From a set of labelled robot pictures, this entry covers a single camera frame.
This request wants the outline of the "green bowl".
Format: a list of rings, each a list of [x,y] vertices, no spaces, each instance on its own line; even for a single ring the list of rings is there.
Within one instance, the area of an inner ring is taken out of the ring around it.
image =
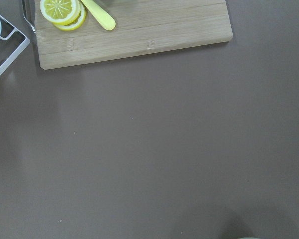
[[[238,238],[238,239],[260,239],[260,238],[255,238],[255,237],[241,237],[241,238]]]

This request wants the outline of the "wooden cutting board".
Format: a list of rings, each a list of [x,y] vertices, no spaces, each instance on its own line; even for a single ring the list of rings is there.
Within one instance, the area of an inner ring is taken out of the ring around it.
[[[83,24],[62,31],[35,1],[35,29],[42,69],[121,59],[228,42],[233,37],[224,0],[101,0],[115,20],[105,30],[88,12]]]

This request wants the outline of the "yellow plastic knife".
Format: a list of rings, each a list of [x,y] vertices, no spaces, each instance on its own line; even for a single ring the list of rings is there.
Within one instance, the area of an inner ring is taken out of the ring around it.
[[[111,31],[116,27],[115,20],[94,0],[81,0],[81,2],[105,30]]]

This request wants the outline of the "lemon slice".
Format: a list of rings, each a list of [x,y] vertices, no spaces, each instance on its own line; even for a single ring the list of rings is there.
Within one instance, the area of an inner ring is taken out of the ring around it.
[[[53,25],[57,29],[62,30],[62,31],[72,31],[72,30],[78,29],[83,24],[83,22],[85,21],[85,18],[86,18],[86,10],[81,2],[79,2],[79,7],[80,7],[79,15],[73,22],[71,22],[67,25],[61,25],[61,24],[55,24],[55,23],[53,23]]]
[[[67,25],[79,16],[80,5],[78,0],[41,0],[40,11],[46,20]]]

